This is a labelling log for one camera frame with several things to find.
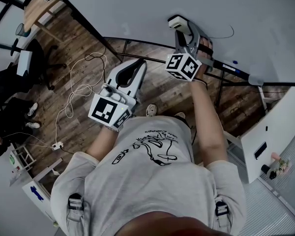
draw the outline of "pink object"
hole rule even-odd
[[[272,152],[271,157],[277,161],[280,161],[280,159],[281,159],[281,157],[275,152]]]

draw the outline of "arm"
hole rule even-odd
[[[206,39],[202,38],[200,43],[212,49],[211,44]],[[205,58],[209,58],[203,52],[200,52],[200,54]],[[203,80],[203,74],[206,69],[207,66],[202,65],[196,77]],[[190,83],[190,90],[194,102],[197,136],[204,166],[206,167],[208,164],[218,160],[227,161],[223,128],[205,85],[201,82],[193,81]]]
[[[91,155],[98,161],[103,160],[103,158],[113,149],[117,137],[118,132],[103,126],[94,142],[87,149],[87,154]]]

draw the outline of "wooden table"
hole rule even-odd
[[[63,42],[60,38],[54,35],[50,30],[43,26],[38,20],[48,12],[52,16],[55,16],[49,10],[60,0],[31,0],[28,6],[24,9],[24,30],[29,31],[33,25],[37,25],[40,29],[46,32],[59,42]]]

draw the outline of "chair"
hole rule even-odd
[[[53,85],[50,85],[50,82],[47,76],[47,69],[49,68],[65,69],[67,67],[66,64],[52,64],[52,65],[48,64],[48,59],[50,57],[52,50],[56,50],[57,48],[58,46],[56,45],[51,46],[47,52],[47,55],[45,56],[41,45],[38,43],[36,39],[33,39],[26,48],[26,51],[32,52],[28,76],[30,77],[30,79],[33,80],[34,84],[41,84],[42,83],[41,76],[43,76],[44,83],[46,84],[49,90],[54,90],[55,87]]]

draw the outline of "person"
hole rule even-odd
[[[201,44],[212,49],[202,38]],[[199,52],[205,58],[209,56]],[[206,65],[196,77],[203,80]],[[103,127],[57,178],[51,209],[67,235],[237,235],[246,217],[237,167],[205,83],[189,83],[204,167],[195,165],[191,132],[179,117],[130,118],[117,133]]]
[[[22,144],[32,134],[32,129],[40,128],[40,123],[25,118],[35,116],[38,103],[11,98],[0,112],[0,156],[6,152],[11,142]]]

